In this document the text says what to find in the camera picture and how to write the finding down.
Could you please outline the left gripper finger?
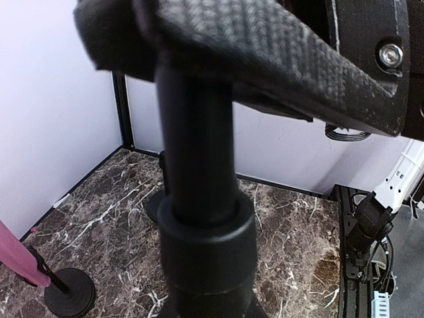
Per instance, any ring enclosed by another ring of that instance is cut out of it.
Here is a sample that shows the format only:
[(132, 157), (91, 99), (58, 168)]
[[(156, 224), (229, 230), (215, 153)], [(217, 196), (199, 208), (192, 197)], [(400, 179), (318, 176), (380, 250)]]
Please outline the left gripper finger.
[(74, 21), (98, 70), (153, 81), (157, 65), (229, 83), (261, 112), (398, 136), (403, 83), (388, 85), (275, 1), (78, 1)]

